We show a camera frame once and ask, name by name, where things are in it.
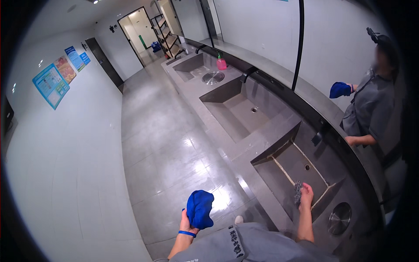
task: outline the hand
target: hand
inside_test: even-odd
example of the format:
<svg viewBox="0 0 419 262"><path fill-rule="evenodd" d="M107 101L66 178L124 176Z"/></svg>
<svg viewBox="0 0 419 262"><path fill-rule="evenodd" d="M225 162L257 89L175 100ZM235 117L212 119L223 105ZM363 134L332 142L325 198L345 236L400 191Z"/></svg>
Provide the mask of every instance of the hand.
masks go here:
<svg viewBox="0 0 419 262"><path fill-rule="evenodd" d="M307 183L303 183L303 187L301 188L300 206L298 207L298 210L300 212L303 210L311 211L311 201L313 200L313 197L313 189Z"/></svg>
<svg viewBox="0 0 419 262"><path fill-rule="evenodd" d="M345 137L345 140L346 140L346 142L348 142L348 144L350 146L353 146L357 142L357 137L347 136L347 137Z"/></svg>
<svg viewBox="0 0 419 262"><path fill-rule="evenodd" d="M181 220L181 226L180 226L179 230L194 233L195 235L198 234L198 232L199 232L199 229L194 228L189 223L189 218L186 215L186 208L182 211L182 220Z"/></svg>

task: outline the shoe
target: shoe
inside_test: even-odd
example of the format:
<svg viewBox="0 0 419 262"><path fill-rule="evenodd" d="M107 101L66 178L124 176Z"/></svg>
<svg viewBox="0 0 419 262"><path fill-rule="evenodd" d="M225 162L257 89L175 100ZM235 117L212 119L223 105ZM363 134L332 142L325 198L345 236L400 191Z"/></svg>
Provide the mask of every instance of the shoe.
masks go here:
<svg viewBox="0 0 419 262"><path fill-rule="evenodd" d="M243 220L243 217L242 216L240 216L240 215L238 215L238 216L236 216L236 219L234 220L234 223L237 225L237 224L240 224L240 223L243 223L244 222L244 220Z"/></svg>

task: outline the soap dispenser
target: soap dispenser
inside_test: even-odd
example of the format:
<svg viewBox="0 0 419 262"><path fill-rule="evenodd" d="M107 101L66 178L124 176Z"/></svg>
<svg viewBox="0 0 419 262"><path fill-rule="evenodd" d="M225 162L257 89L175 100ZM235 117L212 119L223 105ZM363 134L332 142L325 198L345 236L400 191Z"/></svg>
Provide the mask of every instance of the soap dispenser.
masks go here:
<svg viewBox="0 0 419 262"><path fill-rule="evenodd" d="M217 68L218 68L218 70L225 70L225 69L227 69L227 64L225 63L224 58L221 58L220 52L218 52Z"/></svg>

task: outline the person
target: person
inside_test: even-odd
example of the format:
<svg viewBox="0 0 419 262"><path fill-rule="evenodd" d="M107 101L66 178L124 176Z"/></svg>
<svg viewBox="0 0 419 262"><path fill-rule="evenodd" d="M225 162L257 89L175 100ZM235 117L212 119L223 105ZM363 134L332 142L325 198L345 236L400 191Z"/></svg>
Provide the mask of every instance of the person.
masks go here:
<svg viewBox="0 0 419 262"><path fill-rule="evenodd" d="M349 145L374 145L383 137L394 108L394 83L399 60L390 38L378 36L375 64L359 85L348 84L355 92L340 127Z"/></svg>
<svg viewBox="0 0 419 262"><path fill-rule="evenodd" d="M192 243L193 235L198 234L199 229L190 226L186 210L183 210L180 232L191 234L179 233L168 258L155 261L339 261L314 244L312 200L312 188L303 183L295 241L279 232L270 232L259 223L244 223L243 217L238 216L235 226L216 231Z"/></svg>

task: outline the sink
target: sink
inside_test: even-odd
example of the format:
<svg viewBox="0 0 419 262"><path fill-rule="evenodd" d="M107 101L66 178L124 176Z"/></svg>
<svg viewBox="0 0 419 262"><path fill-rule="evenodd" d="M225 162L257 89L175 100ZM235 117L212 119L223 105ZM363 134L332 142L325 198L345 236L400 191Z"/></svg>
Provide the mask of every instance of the sink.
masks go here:
<svg viewBox="0 0 419 262"><path fill-rule="evenodd" d="M201 53L175 65L173 69L184 82L187 82L195 77L202 78L206 73L212 72L211 68L214 66L216 68L216 61L209 55Z"/></svg>
<svg viewBox="0 0 419 262"><path fill-rule="evenodd" d="M248 78L225 83L199 98L235 143L278 115L285 105L261 84Z"/></svg>
<svg viewBox="0 0 419 262"><path fill-rule="evenodd" d="M334 183L331 183L320 174L316 166L295 143L300 125L301 123L297 124L284 137L253 159L251 164L293 222L298 219L299 211L294 204L294 186L287 175L293 182L300 180L309 184L314 193L311 203L314 222L335 197L345 176L337 174L334 177Z"/></svg>
<svg viewBox="0 0 419 262"><path fill-rule="evenodd" d="M167 62L166 63L166 65L170 65L171 63L174 63L174 62L176 62L177 60L179 60L179 59L181 59L181 58L183 58L183 57L185 57L185 56L187 56L186 54L184 54L184 52L183 53L180 53L177 57L176 57L176 59L171 59L169 62Z"/></svg>

